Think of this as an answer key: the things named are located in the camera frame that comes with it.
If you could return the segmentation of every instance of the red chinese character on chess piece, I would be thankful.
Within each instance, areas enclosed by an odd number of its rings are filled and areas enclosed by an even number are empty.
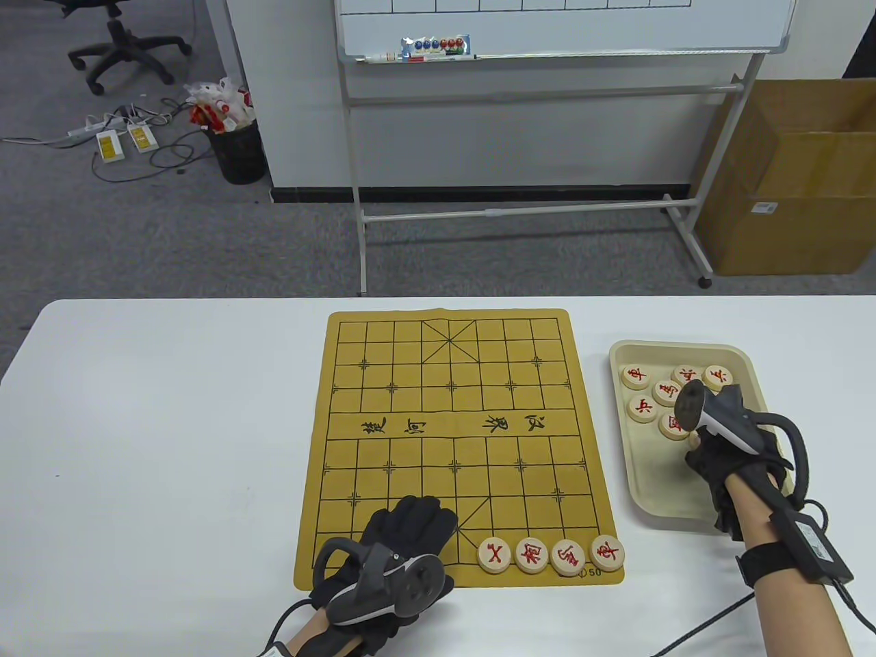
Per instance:
[[[523,544],[523,554],[520,555],[524,559],[526,559],[526,563],[538,563],[539,555],[541,554],[541,546],[540,545],[530,545],[529,543]]]
[[[597,547],[597,554],[599,556],[601,556],[603,559],[608,559],[610,557],[613,562],[618,559],[618,557],[615,556],[615,553],[617,552],[618,549],[616,547],[614,549],[611,549],[608,541],[606,541],[604,545]]]
[[[492,563],[492,562],[499,562],[499,563],[501,563],[501,562],[502,562],[502,557],[500,557],[500,556],[498,555],[498,553],[502,551],[502,546],[501,546],[501,545],[500,545],[499,547],[496,547],[496,546],[494,546],[492,543],[487,543],[487,549],[488,549],[488,550],[492,550],[492,553],[493,553],[493,556],[490,557],[490,560],[488,561],[488,563]]]
[[[572,546],[569,546],[564,550],[557,550],[556,553],[560,556],[560,558],[563,561],[570,563],[571,565],[577,567],[578,560],[575,558],[575,553],[572,552]]]

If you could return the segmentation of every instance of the cardboard box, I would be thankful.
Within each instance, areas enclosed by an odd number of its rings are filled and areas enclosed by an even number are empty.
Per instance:
[[[876,198],[749,194],[725,163],[696,233],[722,276],[855,272],[876,244]]]
[[[876,81],[758,81],[696,232],[725,276],[858,269],[876,244]]]
[[[716,113],[695,188],[731,103]],[[758,81],[724,161],[750,194],[876,196],[876,80]]]

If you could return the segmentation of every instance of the white wall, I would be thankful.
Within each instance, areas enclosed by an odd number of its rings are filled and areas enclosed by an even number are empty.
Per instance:
[[[347,187],[332,0],[228,0],[277,187]],[[840,77],[876,0],[799,0],[787,53],[761,77]],[[746,58],[353,67],[353,95],[728,81]],[[683,183],[718,99],[355,109],[364,186]]]
[[[237,41],[234,28],[231,26],[228,5],[225,0],[206,0],[206,2],[225,74],[234,81],[246,83],[246,75],[240,61],[240,53],[237,51]]]

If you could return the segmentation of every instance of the metal bar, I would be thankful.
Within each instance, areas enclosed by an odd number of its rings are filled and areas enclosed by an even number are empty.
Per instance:
[[[521,54],[479,54],[472,60],[462,61],[508,61],[508,60],[572,60],[572,59],[587,59],[593,57],[683,57],[685,55],[716,55],[716,54],[747,54],[756,53],[777,54],[784,53],[788,46],[788,36],[777,46],[759,47],[746,46],[741,48],[689,48],[687,50],[590,50],[579,53],[521,53]],[[356,62],[357,64],[378,64],[384,65],[386,62],[374,61],[365,55],[348,55],[340,45],[338,45],[338,56],[348,61],[349,63]],[[426,60],[416,63],[416,66],[431,65],[431,64],[449,64],[444,60]],[[409,62],[397,60],[392,63],[394,66],[409,66]]]
[[[742,94],[745,87],[741,82],[719,85],[682,85],[678,87],[630,87],[605,89],[576,89],[570,91],[497,91],[482,95],[412,95],[404,99],[405,105],[453,104],[478,105],[483,103],[578,101],[589,98],[641,98],[659,95],[712,95]],[[350,107],[398,106],[397,96],[373,96],[350,98]]]
[[[353,134],[353,116],[350,106],[350,90],[347,88],[347,71],[341,60],[337,61],[338,81],[341,85],[343,103],[343,130],[347,138],[347,165],[350,168],[350,186],[353,188],[353,212],[356,219],[356,236],[359,241],[359,296],[368,293],[367,243],[365,241],[365,211],[359,194],[359,175],[356,165],[356,137]]]
[[[666,194],[663,198],[668,199],[671,197],[669,194]],[[684,218],[678,208],[669,208],[667,209],[667,213],[669,214],[669,219],[672,221],[672,224],[678,230],[678,234],[682,237],[684,245],[688,247],[688,253],[690,253],[694,265],[696,265],[696,268],[702,276],[700,279],[700,287],[708,287],[711,283],[714,271],[711,268],[709,259],[703,251],[703,247],[700,246],[699,240],[696,239],[696,235],[690,232],[685,226]]]
[[[365,215],[365,225],[379,222],[413,222],[421,219],[492,219],[500,216],[558,215],[568,212],[604,212],[606,210],[645,210],[661,208],[691,208],[696,199],[680,201],[619,201],[614,203],[587,203],[584,205],[548,205],[535,208],[488,208],[484,210],[457,210],[454,212],[420,212],[412,215]]]
[[[721,162],[724,161],[724,155],[730,147],[730,142],[733,139],[733,132],[736,131],[736,126],[739,125],[739,119],[742,117],[742,112],[745,110],[745,105],[752,95],[754,82],[757,80],[760,65],[763,64],[765,55],[753,55],[748,62],[748,68],[745,70],[745,76],[742,78],[742,85],[745,90],[733,99],[733,106],[730,108],[730,113],[727,115],[727,120],[724,121],[724,128],[718,137],[715,144],[715,150],[711,154],[709,164],[703,172],[703,179],[700,182],[699,189],[696,190],[696,200],[698,203],[689,212],[684,220],[684,226],[689,233],[696,226],[697,220],[700,218],[700,213],[703,211],[703,205],[706,198],[709,196],[712,185],[715,183],[717,172],[721,168]]]

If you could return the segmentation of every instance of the whiteboard stand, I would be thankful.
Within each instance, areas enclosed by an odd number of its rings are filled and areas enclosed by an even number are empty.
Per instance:
[[[340,42],[338,43],[338,52],[342,53],[343,48]],[[650,54],[676,54],[682,57],[684,54],[718,54],[727,53],[728,51],[684,51],[677,53],[650,53]],[[696,196],[691,199],[673,199],[669,194],[663,197],[662,201],[630,201],[630,202],[607,202],[607,203],[584,203],[575,205],[551,205],[551,206],[533,206],[527,208],[487,208],[483,210],[459,210],[454,212],[423,212],[407,215],[366,215],[362,208],[362,200],[359,194],[359,175],[357,167],[357,141],[353,130],[352,110],[356,107],[386,107],[398,106],[399,98],[393,97],[350,97],[350,90],[347,86],[346,64],[343,56],[339,56],[337,60],[338,66],[338,81],[341,86],[341,98],[343,101],[343,121],[344,130],[347,138],[347,157],[350,166],[350,184],[353,187],[353,204],[356,212],[356,233],[359,241],[359,296],[365,296],[368,293],[368,275],[367,275],[367,234],[366,229],[371,223],[381,222],[411,222],[422,221],[427,219],[462,219],[462,218],[494,218],[500,216],[518,216],[518,215],[555,215],[564,213],[578,212],[604,212],[606,210],[635,210],[635,209],[661,209],[665,210],[670,221],[678,230],[688,253],[700,272],[699,286],[703,289],[711,287],[712,276],[714,270],[706,257],[703,247],[699,244],[694,233],[696,221],[699,219],[700,213],[703,211],[703,204],[709,196],[709,191],[712,188],[715,178],[717,177],[718,169],[727,152],[733,137],[733,132],[739,123],[742,112],[745,109],[745,104],[751,96],[754,82],[757,79],[760,66],[763,63],[764,57],[771,52],[768,49],[763,50],[747,50],[733,51],[735,53],[751,54],[751,59],[748,62],[748,68],[745,71],[741,81],[732,82],[725,85],[684,85],[678,87],[641,87],[641,88],[606,88],[606,89],[584,89],[580,91],[556,91],[556,92],[512,92],[512,93],[497,93],[485,95],[436,95],[436,96],[415,96],[405,99],[406,104],[411,103],[428,103],[430,105],[437,104],[497,104],[497,103],[514,103],[514,102],[557,102],[557,101],[578,101],[592,98],[632,98],[644,96],[662,96],[662,95],[714,95],[725,94],[734,95],[734,101],[731,106],[727,119],[724,122],[724,128],[718,137],[714,152],[711,154],[709,164],[706,166],[703,173],[703,179],[696,192]],[[650,54],[626,55],[626,56],[650,56]],[[359,62],[355,65],[374,66]],[[428,66],[430,64],[398,64],[398,66]],[[477,61],[472,62],[448,62],[444,66],[476,66]]]

